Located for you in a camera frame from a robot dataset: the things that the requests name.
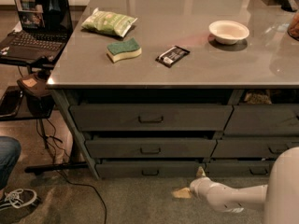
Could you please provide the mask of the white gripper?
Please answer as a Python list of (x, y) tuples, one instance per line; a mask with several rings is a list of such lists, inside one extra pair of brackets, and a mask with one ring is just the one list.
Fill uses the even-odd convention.
[(205, 199), (211, 189), (212, 181), (206, 177), (205, 170), (199, 166), (196, 172), (197, 179), (193, 180), (190, 188), (175, 189), (172, 195), (178, 199), (190, 199), (192, 195), (199, 199)]

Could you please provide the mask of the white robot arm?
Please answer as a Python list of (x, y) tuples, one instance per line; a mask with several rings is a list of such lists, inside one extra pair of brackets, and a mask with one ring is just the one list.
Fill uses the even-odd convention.
[(172, 191), (175, 198), (205, 200), (214, 210), (240, 213), (263, 210), (263, 224), (299, 224), (299, 147), (280, 154), (266, 185), (234, 189), (214, 182), (199, 168), (186, 188)]

